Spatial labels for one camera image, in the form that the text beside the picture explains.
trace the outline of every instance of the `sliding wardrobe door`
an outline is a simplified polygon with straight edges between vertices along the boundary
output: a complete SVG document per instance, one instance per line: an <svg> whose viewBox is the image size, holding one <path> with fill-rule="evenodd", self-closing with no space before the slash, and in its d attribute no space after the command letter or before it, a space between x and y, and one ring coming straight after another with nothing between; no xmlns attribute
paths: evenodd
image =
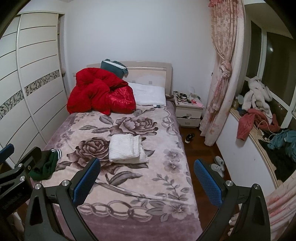
<svg viewBox="0 0 296 241"><path fill-rule="evenodd" d="M9 159L14 163L29 151L32 143L40 148L45 147L20 86L16 60L19 20L20 17L16 17L0 39L0 146L14 145L15 152Z"/></svg>
<svg viewBox="0 0 296 241"><path fill-rule="evenodd" d="M46 142L69 115L59 63L57 24L58 14L22 14L17 36L17 65L24 98Z"/></svg>

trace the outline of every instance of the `wooden headboard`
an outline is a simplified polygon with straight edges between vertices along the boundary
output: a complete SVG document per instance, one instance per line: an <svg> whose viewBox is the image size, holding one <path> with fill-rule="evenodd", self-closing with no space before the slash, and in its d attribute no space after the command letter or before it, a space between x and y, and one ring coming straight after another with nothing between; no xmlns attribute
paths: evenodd
<svg viewBox="0 0 296 241"><path fill-rule="evenodd" d="M120 61L128 69L123 80L142 85L161 86L170 95L172 82L172 64L144 61ZM87 68L100 68L101 64L89 64Z"/></svg>

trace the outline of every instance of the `red duvet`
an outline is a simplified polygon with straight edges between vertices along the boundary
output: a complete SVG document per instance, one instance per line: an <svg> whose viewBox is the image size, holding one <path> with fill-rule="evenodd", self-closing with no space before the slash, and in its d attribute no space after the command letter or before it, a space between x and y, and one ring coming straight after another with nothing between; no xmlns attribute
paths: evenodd
<svg viewBox="0 0 296 241"><path fill-rule="evenodd" d="M111 111L131 114L136 109L133 90L115 74L99 68L86 68L76 74L76 86L67 103L70 114L91 109L105 115Z"/></svg>

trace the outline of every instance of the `red clothing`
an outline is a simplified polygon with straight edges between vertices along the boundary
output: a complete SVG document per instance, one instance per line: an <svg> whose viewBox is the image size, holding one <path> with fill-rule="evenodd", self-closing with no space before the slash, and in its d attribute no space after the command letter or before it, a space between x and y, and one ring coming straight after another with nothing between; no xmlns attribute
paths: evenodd
<svg viewBox="0 0 296 241"><path fill-rule="evenodd" d="M105 115L111 111L131 114L136 109L133 90L115 74L99 68L86 68L76 74L76 86L67 103L70 114L95 109Z"/></svg>
<svg viewBox="0 0 296 241"><path fill-rule="evenodd" d="M267 117L259 110L248 109L248 113L239 119L239 126L237 129L237 139L245 141L253 128L253 125L258 126L263 131L271 131L273 133L279 132L281 127L279 126L276 115L272 115L271 125L268 123Z"/></svg>

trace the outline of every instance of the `window sill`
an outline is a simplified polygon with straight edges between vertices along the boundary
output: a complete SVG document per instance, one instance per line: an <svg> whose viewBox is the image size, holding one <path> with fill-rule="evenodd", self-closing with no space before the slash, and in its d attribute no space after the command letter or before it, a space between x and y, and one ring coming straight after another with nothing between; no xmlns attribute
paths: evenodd
<svg viewBox="0 0 296 241"><path fill-rule="evenodd" d="M239 121L241 116L239 115L239 112L233 108L230 109L230 113L233 115L233 117ZM276 179L276 175L274 171L276 170L276 167L272 164L271 160L269 159L266 151L263 149L263 147L260 145L258 141L258 136L257 136L257 128L253 127L253 129L249 133L249 137L251 138L252 142L254 143L255 147L257 148L258 152L260 153L266 168L268 169L270 176L273 180L274 186L278 188L283 182L281 180Z"/></svg>

